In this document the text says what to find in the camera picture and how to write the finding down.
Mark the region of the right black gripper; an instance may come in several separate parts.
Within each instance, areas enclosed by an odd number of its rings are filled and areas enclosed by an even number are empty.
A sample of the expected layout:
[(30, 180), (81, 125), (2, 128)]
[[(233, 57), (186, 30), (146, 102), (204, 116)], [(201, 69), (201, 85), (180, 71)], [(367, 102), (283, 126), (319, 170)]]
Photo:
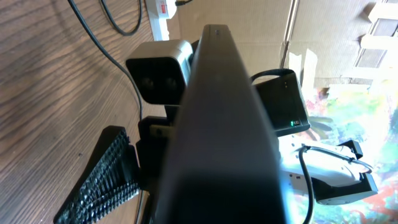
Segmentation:
[(91, 157), (54, 223), (95, 223), (140, 188), (155, 192), (179, 106), (165, 105), (166, 117), (147, 116), (138, 123), (140, 140), (130, 145), (124, 127), (104, 128)]

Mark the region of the Samsung Galaxy smartphone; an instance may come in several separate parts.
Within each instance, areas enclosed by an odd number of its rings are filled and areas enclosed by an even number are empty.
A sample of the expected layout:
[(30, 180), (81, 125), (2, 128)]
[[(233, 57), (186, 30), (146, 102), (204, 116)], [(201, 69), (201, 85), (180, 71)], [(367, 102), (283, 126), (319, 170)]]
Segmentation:
[(287, 223), (279, 142), (226, 25), (204, 27), (155, 223)]

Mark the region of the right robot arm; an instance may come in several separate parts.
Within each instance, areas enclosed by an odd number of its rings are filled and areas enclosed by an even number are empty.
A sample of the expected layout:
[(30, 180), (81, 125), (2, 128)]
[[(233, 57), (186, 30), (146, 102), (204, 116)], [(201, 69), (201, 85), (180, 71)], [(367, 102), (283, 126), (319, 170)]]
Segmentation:
[[(357, 141), (333, 146), (303, 137), (315, 127), (303, 102), (294, 71), (266, 71), (269, 80), (255, 85), (279, 139), (282, 169), (289, 186), (311, 203), (344, 205), (376, 195), (373, 168), (362, 161)], [(124, 202), (139, 196), (136, 222), (149, 223), (150, 209), (178, 108), (164, 117), (139, 122), (140, 139), (131, 145), (120, 126), (103, 129), (95, 150), (54, 218), (55, 223), (94, 223)]]

